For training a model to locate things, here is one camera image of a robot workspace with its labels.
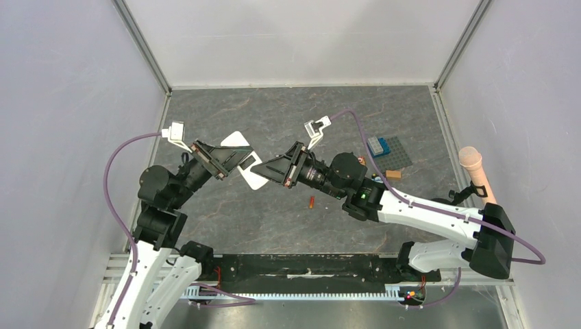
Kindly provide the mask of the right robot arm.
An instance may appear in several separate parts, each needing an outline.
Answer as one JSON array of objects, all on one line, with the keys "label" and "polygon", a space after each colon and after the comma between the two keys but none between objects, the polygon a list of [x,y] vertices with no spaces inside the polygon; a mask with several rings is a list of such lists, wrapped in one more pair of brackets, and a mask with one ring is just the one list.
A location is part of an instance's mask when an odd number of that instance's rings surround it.
[{"label": "right robot arm", "polygon": [[340,199],[342,209],[354,219],[395,223],[441,236],[437,242],[402,245],[395,268],[405,280],[455,267],[499,280],[510,275],[515,229],[497,204],[477,209],[415,199],[368,178],[367,168],[352,153],[340,153],[325,164],[300,142],[250,170],[286,188],[302,183]]}]

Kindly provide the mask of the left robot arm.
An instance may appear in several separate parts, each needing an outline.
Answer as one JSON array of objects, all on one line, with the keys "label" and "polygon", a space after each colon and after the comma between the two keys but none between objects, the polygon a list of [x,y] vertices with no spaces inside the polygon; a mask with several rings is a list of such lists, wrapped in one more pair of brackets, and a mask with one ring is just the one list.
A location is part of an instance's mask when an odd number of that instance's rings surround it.
[{"label": "left robot arm", "polygon": [[190,241],[180,249],[168,276],[154,284],[186,223],[180,208],[208,180],[223,180],[252,152],[248,145],[215,147],[195,141],[182,153],[176,173],[160,165],[143,171],[141,211],[129,234],[130,259],[96,328],[159,328],[191,283],[213,275],[213,249]]}]

